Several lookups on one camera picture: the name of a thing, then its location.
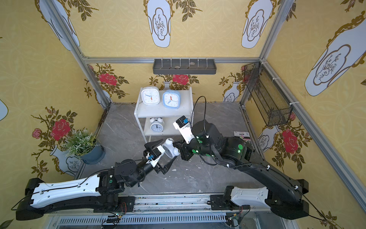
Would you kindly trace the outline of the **blue square alarm clock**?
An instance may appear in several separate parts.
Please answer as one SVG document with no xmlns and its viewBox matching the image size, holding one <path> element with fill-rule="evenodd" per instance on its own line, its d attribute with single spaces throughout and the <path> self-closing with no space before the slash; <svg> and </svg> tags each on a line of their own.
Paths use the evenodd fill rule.
<svg viewBox="0 0 366 229">
<path fill-rule="evenodd" d="M 179 91 L 166 90 L 163 93 L 163 105 L 166 108 L 178 109 L 181 103 L 181 94 Z"/>
</svg>

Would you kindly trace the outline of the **white square alarm clock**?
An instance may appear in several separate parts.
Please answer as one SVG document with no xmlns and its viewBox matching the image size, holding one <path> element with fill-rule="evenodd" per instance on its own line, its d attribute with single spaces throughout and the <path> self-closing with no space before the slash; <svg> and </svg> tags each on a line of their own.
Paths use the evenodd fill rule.
<svg viewBox="0 0 366 229">
<path fill-rule="evenodd" d="M 141 91 L 141 98 L 147 106 L 157 105 L 160 103 L 159 89 L 156 86 L 144 87 Z"/>
</svg>

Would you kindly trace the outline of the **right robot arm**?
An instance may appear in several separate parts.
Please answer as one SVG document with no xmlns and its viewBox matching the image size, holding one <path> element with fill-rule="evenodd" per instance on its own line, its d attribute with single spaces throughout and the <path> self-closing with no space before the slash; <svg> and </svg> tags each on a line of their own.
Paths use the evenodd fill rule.
<svg viewBox="0 0 366 229">
<path fill-rule="evenodd" d="M 240 205 L 259 203 L 274 214 L 285 219 L 309 216 L 309 203 L 302 199 L 309 190 L 304 179 L 292 179 L 266 160 L 256 157 L 251 145 L 237 136 L 224 137 L 214 124 L 206 120 L 193 126 L 185 116 L 177 119 L 173 126 L 183 140 L 175 141 L 183 160 L 192 156 L 210 156 L 217 165 L 237 169 L 259 181 L 263 188 L 240 189 L 228 187 L 230 202 Z"/>
</svg>

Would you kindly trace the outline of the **white twin-bell clock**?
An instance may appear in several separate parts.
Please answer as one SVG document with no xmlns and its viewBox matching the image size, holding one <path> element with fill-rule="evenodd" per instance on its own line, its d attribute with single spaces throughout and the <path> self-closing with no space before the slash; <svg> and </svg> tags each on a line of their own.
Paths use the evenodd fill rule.
<svg viewBox="0 0 366 229">
<path fill-rule="evenodd" d="M 179 149 L 173 146 L 173 142 L 174 140 L 172 138 L 167 138 L 162 144 L 165 154 L 171 159 L 180 155 Z"/>
<path fill-rule="evenodd" d="M 150 130 L 154 133 L 161 133 L 164 130 L 164 120 L 162 117 L 150 118 Z"/>
</svg>

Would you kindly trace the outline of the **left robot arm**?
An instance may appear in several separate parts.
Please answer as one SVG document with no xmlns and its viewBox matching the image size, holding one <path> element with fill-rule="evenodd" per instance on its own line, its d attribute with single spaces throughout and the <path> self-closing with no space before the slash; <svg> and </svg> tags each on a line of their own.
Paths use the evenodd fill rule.
<svg viewBox="0 0 366 229">
<path fill-rule="evenodd" d="M 145 144 L 144 157 L 116 162 L 86 178 L 59 183 L 46 183 L 40 178 L 29 180 L 25 197 L 13 207 L 18 221 L 33 220 L 59 210 L 93 209 L 96 212 L 122 210 L 119 194 L 140 185 L 152 171 L 166 173 L 172 162 L 159 164 L 164 155 L 173 159 L 180 154 L 171 138 Z"/>
</svg>

